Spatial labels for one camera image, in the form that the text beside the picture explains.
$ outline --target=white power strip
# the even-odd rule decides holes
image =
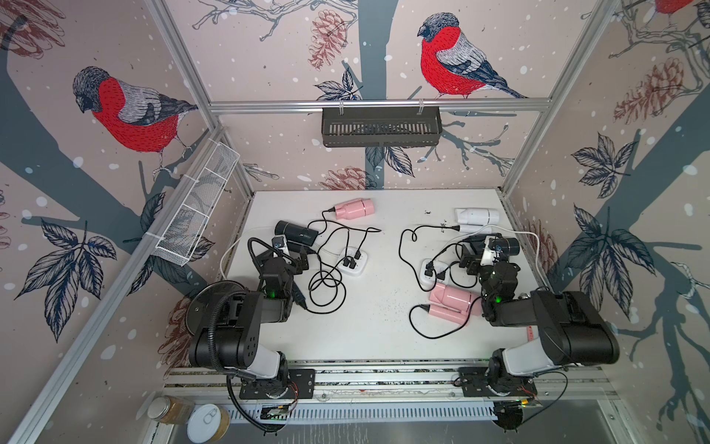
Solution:
[[[442,271],[449,268],[449,266],[447,264],[445,264],[444,262],[434,261],[435,272],[431,276],[427,276],[425,274],[425,272],[427,270],[427,264],[430,263],[431,261],[432,261],[431,259],[424,259],[424,261],[422,262],[422,268],[419,270],[419,282],[422,284],[422,287],[424,287],[424,288],[433,288],[434,282],[436,279],[435,274],[441,273]],[[444,285],[449,285],[449,274],[447,273],[443,279],[437,279],[437,281],[443,283]]]
[[[360,276],[362,274],[362,271],[365,269],[365,264],[367,263],[367,253],[360,250],[360,259],[354,259],[355,252],[357,251],[357,248],[355,247],[348,247],[347,249],[347,254],[350,256],[351,261],[355,261],[355,268],[351,269],[349,266],[344,265],[341,261],[345,257],[345,249],[341,251],[340,255],[338,256],[338,270],[340,270],[343,274],[348,274],[350,276]]]

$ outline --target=black metal basket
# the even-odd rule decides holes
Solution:
[[[442,135],[439,107],[324,108],[323,145],[436,146]]]

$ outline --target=pink hair dryer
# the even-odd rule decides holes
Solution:
[[[463,325],[469,317],[469,310],[472,315],[481,315],[481,305],[472,307],[475,296],[473,293],[461,290],[456,287],[446,286],[443,283],[437,282],[432,292],[429,294],[429,300],[440,305],[431,305],[429,314],[437,318],[450,320],[453,323]]]
[[[375,212],[375,205],[372,199],[355,199],[335,205],[336,219],[357,219],[368,216]]]

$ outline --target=white wire basket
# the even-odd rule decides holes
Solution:
[[[239,153],[218,142],[200,174],[160,237],[153,255],[179,266],[190,261],[219,196],[234,171]]]

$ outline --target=bird's head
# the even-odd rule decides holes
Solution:
[[[424,20],[424,24],[419,28],[417,36],[423,37],[427,43],[431,43],[442,29],[449,27],[458,28],[458,26],[459,19],[456,18],[454,14],[450,12],[439,12]]]
[[[110,77],[109,73],[95,66],[84,68],[74,77],[74,96],[76,96],[77,105],[82,112],[87,109],[91,109],[93,112],[103,110],[99,98],[99,86]]]

